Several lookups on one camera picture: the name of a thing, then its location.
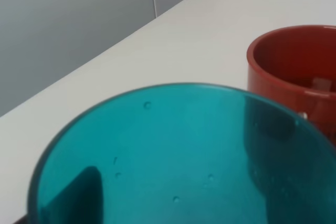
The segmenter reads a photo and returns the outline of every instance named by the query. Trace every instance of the mug rim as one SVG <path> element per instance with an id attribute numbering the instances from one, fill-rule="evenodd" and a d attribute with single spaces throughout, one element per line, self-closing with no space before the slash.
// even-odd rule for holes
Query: mug rim
<path id="1" fill-rule="evenodd" d="M 280 78 L 274 76 L 273 74 L 263 69 L 255 60 L 254 51 L 256 47 L 260 44 L 260 42 L 263 41 L 264 39 L 270 37 L 271 35 L 279 34 L 283 31 L 305 29 L 305 28 L 336 29 L 336 26 L 329 26 L 329 25 L 288 26 L 288 27 L 278 28 L 278 29 L 269 31 L 265 34 L 262 34 L 258 38 L 256 38 L 254 41 L 252 41 L 252 43 L 249 45 L 247 49 L 248 64 L 263 79 L 269 81 L 270 83 L 272 83 L 273 85 L 281 89 L 289 90 L 295 93 L 300 93 L 302 95 L 308 95 L 308 96 L 319 98 L 319 99 L 336 100 L 336 92 L 328 92 L 328 91 L 321 91 L 321 90 L 316 90 L 316 89 L 305 88 L 303 86 L 281 80 Z"/>

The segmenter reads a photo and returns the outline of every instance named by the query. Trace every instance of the water droplet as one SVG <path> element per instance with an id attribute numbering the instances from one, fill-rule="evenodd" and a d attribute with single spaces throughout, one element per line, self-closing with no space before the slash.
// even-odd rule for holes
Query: water droplet
<path id="1" fill-rule="evenodd" d="M 214 175 L 209 174 L 209 175 L 208 175 L 208 179 L 209 179 L 210 181 L 214 181 Z"/>
<path id="2" fill-rule="evenodd" d="M 180 198 L 179 198 L 178 196 L 175 196 L 175 197 L 173 198 L 173 202 L 174 202 L 174 203 L 179 203 L 179 202 L 180 202 Z"/>
<path id="3" fill-rule="evenodd" d="M 143 104 L 143 107 L 146 109 L 146 110 L 150 110 L 151 107 L 152 107 L 152 103 L 151 102 L 145 102 Z"/>

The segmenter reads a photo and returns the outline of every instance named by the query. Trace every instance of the teal plastic cup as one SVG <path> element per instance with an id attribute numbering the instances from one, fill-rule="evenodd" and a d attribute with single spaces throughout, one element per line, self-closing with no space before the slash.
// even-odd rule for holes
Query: teal plastic cup
<path id="1" fill-rule="evenodd" d="M 167 84 L 106 100 L 40 158 L 30 224 L 335 224 L 335 149 L 245 91 Z"/>

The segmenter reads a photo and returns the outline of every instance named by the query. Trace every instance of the table surface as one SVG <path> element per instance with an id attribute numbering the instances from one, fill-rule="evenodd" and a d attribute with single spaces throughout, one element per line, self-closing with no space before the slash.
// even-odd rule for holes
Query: table surface
<path id="1" fill-rule="evenodd" d="M 76 115 L 135 88 L 210 82 L 245 89 L 246 50 L 259 35 L 336 25 L 334 0 L 185 0 L 0 118 L 0 223 L 26 212 L 39 156 Z"/>

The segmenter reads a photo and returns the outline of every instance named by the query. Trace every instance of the cup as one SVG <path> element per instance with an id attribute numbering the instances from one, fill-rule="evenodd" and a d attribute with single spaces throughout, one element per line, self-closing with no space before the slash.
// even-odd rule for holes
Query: cup
<path id="1" fill-rule="evenodd" d="M 336 27 L 305 25 L 261 35 L 247 50 L 248 90 L 313 123 L 336 145 Z"/>
<path id="2" fill-rule="evenodd" d="M 277 124 L 293 128 L 281 135 Z M 96 105 L 54 138 L 32 177 L 28 220 L 334 224 L 335 157 L 306 120 L 255 94 L 148 87 Z"/>

